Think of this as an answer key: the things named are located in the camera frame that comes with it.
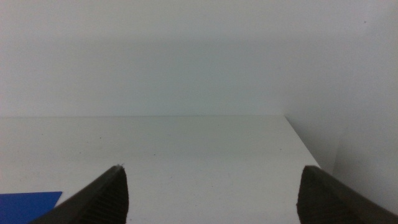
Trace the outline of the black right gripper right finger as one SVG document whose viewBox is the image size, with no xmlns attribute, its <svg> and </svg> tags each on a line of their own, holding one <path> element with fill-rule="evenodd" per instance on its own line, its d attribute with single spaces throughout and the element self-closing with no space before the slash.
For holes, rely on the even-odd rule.
<svg viewBox="0 0 398 224">
<path fill-rule="evenodd" d="M 397 224 L 396 214 L 317 166 L 303 168 L 296 207 L 300 223 L 304 224 Z"/>
</svg>

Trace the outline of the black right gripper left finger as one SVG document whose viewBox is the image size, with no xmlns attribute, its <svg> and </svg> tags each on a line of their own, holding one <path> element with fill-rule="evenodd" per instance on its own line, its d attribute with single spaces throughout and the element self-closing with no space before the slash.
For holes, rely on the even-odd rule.
<svg viewBox="0 0 398 224">
<path fill-rule="evenodd" d="M 75 195 L 31 224 L 125 224 L 129 193 L 124 167 L 112 166 Z"/>
</svg>

